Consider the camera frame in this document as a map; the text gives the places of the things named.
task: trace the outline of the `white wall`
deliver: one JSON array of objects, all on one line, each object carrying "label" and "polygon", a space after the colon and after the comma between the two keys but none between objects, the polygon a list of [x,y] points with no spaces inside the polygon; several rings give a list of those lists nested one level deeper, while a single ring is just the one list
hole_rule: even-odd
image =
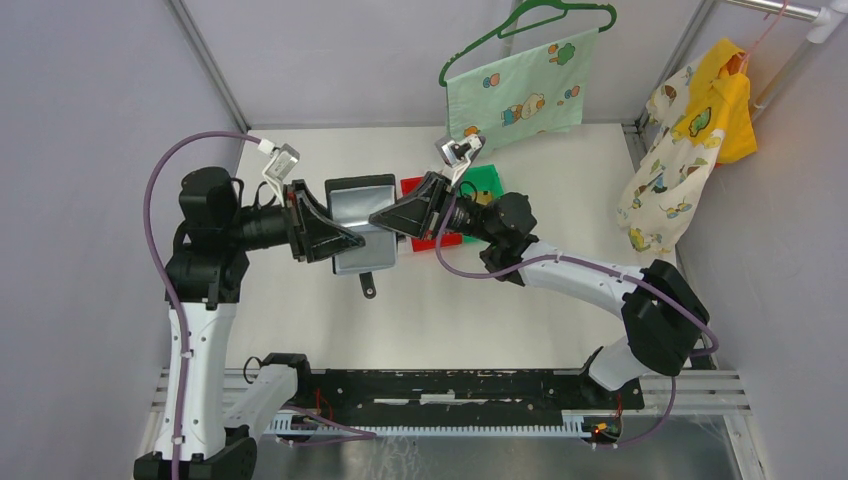
[{"label": "white wall", "polygon": [[[750,45],[762,17],[720,6],[693,53],[722,35]],[[808,28],[776,27],[751,60],[755,90]],[[763,114],[759,153],[715,172],[680,243],[776,480],[845,478],[847,47],[843,27]]]},{"label": "white wall", "polygon": [[[503,23],[512,6],[512,0],[185,3],[256,128],[443,125],[439,71],[448,58]],[[699,2],[613,3],[618,22],[595,48],[586,121],[619,123],[640,114]],[[520,24],[554,12],[539,8]],[[597,28],[608,19],[606,12],[571,12],[513,37],[514,51]],[[447,78],[499,59],[501,45],[489,40],[458,60]]]},{"label": "white wall", "polygon": [[[176,140],[233,127],[162,1],[3,2],[0,64],[0,477],[129,478],[168,346],[144,186]],[[165,169],[165,253],[179,179],[237,148]]]}]

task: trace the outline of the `clothes rod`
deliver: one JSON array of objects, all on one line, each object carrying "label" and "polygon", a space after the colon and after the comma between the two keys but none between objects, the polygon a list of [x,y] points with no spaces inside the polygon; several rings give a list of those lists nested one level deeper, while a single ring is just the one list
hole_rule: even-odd
[{"label": "clothes rod", "polygon": [[[731,5],[737,5],[740,7],[749,8],[751,10],[759,10],[761,12],[766,13],[780,13],[780,9],[783,8],[783,2],[776,2],[772,0],[722,0],[724,3],[729,3]],[[819,15],[822,13],[821,7],[811,7],[809,5],[799,5],[790,3],[788,7],[786,7],[786,12],[783,14],[786,18],[795,18],[798,20],[804,20],[805,22],[815,22],[816,19],[819,18]]]}]

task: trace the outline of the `green object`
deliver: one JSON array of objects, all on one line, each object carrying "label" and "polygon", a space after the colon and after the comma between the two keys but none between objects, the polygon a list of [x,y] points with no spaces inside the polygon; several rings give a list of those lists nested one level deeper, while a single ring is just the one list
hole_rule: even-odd
[{"label": "green object", "polygon": [[[541,22],[536,22],[532,25],[527,25],[526,27],[516,28],[515,30],[504,32],[504,30],[509,28],[510,25],[516,23],[518,21],[518,18],[521,15],[523,15],[525,12],[532,10],[536,7],[542,7],[542,6],[553,7],[553,8],[556,8],[557,10],[562,10],[562,15],[557,15],[556,17],[551,17],[547,20],[542,20]],[[565,3],[565,2],[562,2],[561,0],[527,0],[525,2],[522,2],[521,5],[519,5],[518,8],[516,8],[515,11],[512,12],[512,14],[509,16],[509,18],[507,18],[506,21],[504,23],[502,23],[499,27],[497,27],[494,30],[492,30],[491,32],[483,35],[482,37],[480,37],[479,40],[477,40],[476,42],[472,43],[471,45],[465,47],[465,50],[463,50],[463,51],[457,53],[456,55],[454,55],[453,57],[451,57],[450,60],[448,60],[448,62],[445,63],[445,66],[442,67],[441,73],[439,73],[439,85],[441,85],[443,87],[447,87],[448,84],[447,84],[447,82],[445,82],[445,75],[448,73],[448,69],[450,68],[450,66],[453,65],[453,62],[459,60],[460,58],[462,58],[466,53],[470,52],[471,50],[474,50],[475,48],[479,47],[486,40],[494,37],[495,35],[497,35],[498,38],[506,38],[506,37],[515,35],[516,33],[530,30],[531,28],[536,28],[536,27],[539,27],[541,25],[545,25],[547,23],[551,23],[551,22],[555,22],[557,20],[561,20],[561,19],[565,18],[566,15],[568,15],[568,12],[570,10],[606,10],[610,14],[610,23],[599,28],[598,32],[606,32],[607,30],[612,28],[612,26],[615,25],[615,20],[618,18],[618,14],[615,11],[615,7],[613,7],[612,5],[597,5],[597,4],[594,4],[594,3]]]},{"label": "green object", "polygon": [[[462,176],[463,182],[471,182],[477,187],[478,192],[492,192],[493,198],[498,198],[503,195],[503,187],[501,186],[501,178],[498,176],[498,171],[494,165],[483,165],[481,167],[471,167]],[[464,195],[473,195],[474,191],[468,185],[462,188]],[[462,236],[462,243],[470,243],[478,241],[474,237]]]},{"label": "green object", "polygon": [[485,155],[579,125],[597,37],[589,30],[448,79],[447,135],[484,135]]}]

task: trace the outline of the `red box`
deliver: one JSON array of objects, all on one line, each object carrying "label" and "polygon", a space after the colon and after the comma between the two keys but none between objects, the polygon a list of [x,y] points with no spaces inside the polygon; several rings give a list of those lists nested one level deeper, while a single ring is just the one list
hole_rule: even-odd
[{"label": "red box", "polygon": [[[415,178],[404,178],[400,181],[400,191],[403,195],[415,190],[415,187],[421,183],[424,177],[415,177]],[[442,237],[442,248],[444,247],[453,247],[455,245],[459,245],[462,243],[462,234],[459,233],[446,233]],[[412,239],[412,251],[413,252],[421,252],[424,250],[432,250],[436,248],[436,240],[418,240],[417,238]]]}]

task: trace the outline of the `green box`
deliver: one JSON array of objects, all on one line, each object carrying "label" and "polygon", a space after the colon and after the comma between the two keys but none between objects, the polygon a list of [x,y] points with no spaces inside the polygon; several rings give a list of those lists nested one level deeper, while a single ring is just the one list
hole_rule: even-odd
[{"label": "green box", "polygon": [[[503,195],[503,186],[501,186],[501,178],[498,176],[498,171],[494,165],[483,165],[480,167],[471,167],[462,176],[463,182],[471,182],[480,192],[492,192],[492,198],[498,198]],[[463,194],[469,195],[473,193],[472,189],[465,185],[461,187]],[[462,243],[476,242],[474,237],[462,236]]]}]

